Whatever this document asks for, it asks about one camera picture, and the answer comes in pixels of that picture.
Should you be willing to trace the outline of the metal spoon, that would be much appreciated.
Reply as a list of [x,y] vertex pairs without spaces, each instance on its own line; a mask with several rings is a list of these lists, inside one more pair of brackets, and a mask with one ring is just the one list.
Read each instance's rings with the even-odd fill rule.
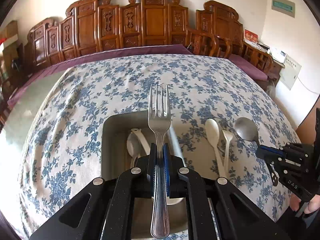
[[260,146],[258,140],[258,129],[256,124],[249,118],[238,118],[234,125],[238,136],[246,141],[254,141],[257,146]]

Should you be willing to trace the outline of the cream plastic fork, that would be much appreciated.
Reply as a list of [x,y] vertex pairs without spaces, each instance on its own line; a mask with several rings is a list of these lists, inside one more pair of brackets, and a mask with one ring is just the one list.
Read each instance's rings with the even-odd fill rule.
[[226,140],[226,148],[225,148],[225,158],[224,158],[224,168],[226,173],[228,173],[228,161],[229,161],[229,148],[231,140],[233,139],[233,133],[227,131],[225,129],[222,130],[223,136]]

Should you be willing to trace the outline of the cream plastic spoon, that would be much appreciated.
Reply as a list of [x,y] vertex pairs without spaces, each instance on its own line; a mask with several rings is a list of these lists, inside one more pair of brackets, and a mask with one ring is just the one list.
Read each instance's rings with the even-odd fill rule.
[[219,126],[215,120],[207,119],[205,122],[205,129],[206,129],[207,140],[209,141],[209,143],[211,144],[215,152],[219,176],[227,178],[227,174],[222,163],[221,155],[217,149],[217,145],[220,139]]

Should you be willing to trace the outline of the metal fork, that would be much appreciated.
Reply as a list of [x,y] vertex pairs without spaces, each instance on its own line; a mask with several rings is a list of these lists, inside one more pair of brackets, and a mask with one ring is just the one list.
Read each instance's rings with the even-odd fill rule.
[[153,208],[151,235],[162,239],[170,233],[167,209],[167,178],[163,153],[164,135],[170,128],[169,103],[164,102],[162,85],[151,85],[148,106],[148,126],[156,139],[155,173],[153,179]]

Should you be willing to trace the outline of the white plastic spoon in tray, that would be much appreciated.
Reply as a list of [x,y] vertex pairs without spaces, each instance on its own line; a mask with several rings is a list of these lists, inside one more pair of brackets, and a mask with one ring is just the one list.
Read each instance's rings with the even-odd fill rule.
[[132,128],[126,141],[128,154],[131,156],[130,167],[135,167],[138,158],[150,154],[150,145],[140,128]]

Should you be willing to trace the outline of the grey metal utensil tray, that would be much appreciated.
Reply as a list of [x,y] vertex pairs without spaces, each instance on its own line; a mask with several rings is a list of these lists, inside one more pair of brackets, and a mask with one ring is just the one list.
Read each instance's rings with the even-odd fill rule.
[[[101,176],[105,180],[118,178],[130,168],[131,156],[126,141],[131,129],[140,128],[149,144],[155,136],[148,127],[147,111],[113,115],[104,122],[101,143]],[[136,198],[133,210],[131,238],[151,238],[152,199]]]

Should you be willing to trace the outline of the purple side cushion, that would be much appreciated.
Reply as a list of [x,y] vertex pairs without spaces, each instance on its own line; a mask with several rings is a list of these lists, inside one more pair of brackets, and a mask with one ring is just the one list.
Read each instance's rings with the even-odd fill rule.
[[267,75],[239,55],[231,54],[228,58],[233,64],[245,72],[251,79],[267,81]]

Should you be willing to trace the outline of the blue floral tablecloth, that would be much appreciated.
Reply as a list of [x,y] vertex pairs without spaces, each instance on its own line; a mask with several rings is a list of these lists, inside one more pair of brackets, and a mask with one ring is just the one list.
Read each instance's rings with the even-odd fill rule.
[[107,118],[146,110],[150,86],[169,87],[171,119],[185,164],[215,179],[215,150],[204,124],[233,131],[255,122],[259,141],[279,148],[299,142],[276,103],[227,59],[196,55],[137,55],[72,67],[41,106],[23,149],[20,204],[23,235],[39,228],[101,174]]

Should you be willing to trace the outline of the purple bench cushion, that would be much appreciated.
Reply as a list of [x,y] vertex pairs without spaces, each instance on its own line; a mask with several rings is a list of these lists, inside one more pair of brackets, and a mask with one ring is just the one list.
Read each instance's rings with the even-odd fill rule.
[[43,70],[39,70],[31,75],[30,79],[15,92],[8,100],[8,105],[10,108],[13,108],[18,100],[25,93],[27,88],[36,80],[40,80],[44,77],[50,76],[52,74],[62,72],[68,68],[74,67],[79,64],[89,63],[94,61],[114,59],[117,57],[126,57],[134,55],[148,55],[148,54],[178,54],[178,55],[191,55],[192,53],[185,48],[182,44],[174,45],[164,45],[164,46],[146,46],[146,47],[135,47],[135,48],[123,48],[115,49],[109,51],[102,51],[90,55],[85,55],[57,63],[53,66],[47,67]]

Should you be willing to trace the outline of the red calendar card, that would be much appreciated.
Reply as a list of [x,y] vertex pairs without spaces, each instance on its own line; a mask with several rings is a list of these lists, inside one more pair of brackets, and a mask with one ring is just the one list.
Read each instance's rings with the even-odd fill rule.
[[244,42],[251,45],[257,45],[258,35],[248,29],[244,29]]

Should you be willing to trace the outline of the carved wooden long bench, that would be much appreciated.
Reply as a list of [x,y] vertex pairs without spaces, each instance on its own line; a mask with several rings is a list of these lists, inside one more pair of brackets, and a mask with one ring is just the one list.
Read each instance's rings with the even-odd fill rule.
[[32,72],[101,51],[185,44],[188,8],[180,0],[79,0],[66,18],[48,17],[27,35],[24,61]]

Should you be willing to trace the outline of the carved wooden side bench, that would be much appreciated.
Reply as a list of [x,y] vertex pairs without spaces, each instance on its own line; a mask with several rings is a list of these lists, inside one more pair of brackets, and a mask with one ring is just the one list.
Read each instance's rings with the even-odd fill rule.
[[231,54],[239,55],[257,67],[268,80],[272,78],[272,57],[244,42],[243,24],[232,7],[214,0],[205,2],[203,10],[196,11],[196,29],[230,39],[233,45]]

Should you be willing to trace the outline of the white wall panel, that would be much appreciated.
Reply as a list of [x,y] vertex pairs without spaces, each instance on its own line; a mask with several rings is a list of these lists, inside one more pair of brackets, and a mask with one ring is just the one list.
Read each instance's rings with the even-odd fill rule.
[[297,76],[300,72],[301,65],[288,54],[285,57],[284,68],[280,71],[280,81],[291,90]]

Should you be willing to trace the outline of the green wall sign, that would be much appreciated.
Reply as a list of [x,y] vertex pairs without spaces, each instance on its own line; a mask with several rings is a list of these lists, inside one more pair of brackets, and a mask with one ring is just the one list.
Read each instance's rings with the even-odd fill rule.
[[295,3],[288,0],[272,0],[272,10],[281,12],[285,15],[295,18]]

